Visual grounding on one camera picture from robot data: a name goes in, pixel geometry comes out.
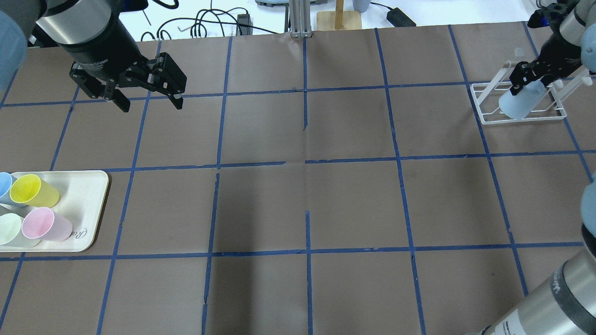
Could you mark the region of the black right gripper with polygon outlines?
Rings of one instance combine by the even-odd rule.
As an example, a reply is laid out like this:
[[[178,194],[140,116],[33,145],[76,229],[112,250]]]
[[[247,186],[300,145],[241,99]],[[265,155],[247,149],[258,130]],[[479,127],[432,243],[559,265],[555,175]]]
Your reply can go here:
[[[511,95],[514,97],[531,82],[540,80],[546,86],[547,93],[551,96],[561,96],[565,87],[564,78],[582,66],[580,59],[581,49],[577,45],[564,40],[558,34],[552,34],[541,47],[535,61],[520,61],[515,65],[509,82]]]

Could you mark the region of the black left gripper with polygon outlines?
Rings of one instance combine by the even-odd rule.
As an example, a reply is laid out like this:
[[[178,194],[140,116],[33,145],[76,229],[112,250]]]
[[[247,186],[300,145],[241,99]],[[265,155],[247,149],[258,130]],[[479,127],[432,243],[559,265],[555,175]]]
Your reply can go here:
[[[169,53],[161,52],[147,59],[119,19],[109,19],[95,38],[81,44],[58,44],[81,66],[70,70],[70,78],[91,99],[113,102],[122,112],[130,109],[130,101],[117,88],[132,87],[121,74],[135,66],[138,86],[166,96],[177,110],[183,108],[187,76]]]

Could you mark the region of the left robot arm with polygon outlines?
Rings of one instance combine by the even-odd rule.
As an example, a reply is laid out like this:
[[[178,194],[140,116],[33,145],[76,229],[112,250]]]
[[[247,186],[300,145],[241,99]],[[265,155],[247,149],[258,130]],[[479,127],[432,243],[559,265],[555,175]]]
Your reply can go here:
[[[162,52],[147,59],[119,18],[121,0],[3,0],[1,2],[1,89],[27,55],[38,26],[73,59],[69,76],[92,99],[112,101],[128,112],[121,88],[141,87],[166,96],[181,110],[187,76]]]

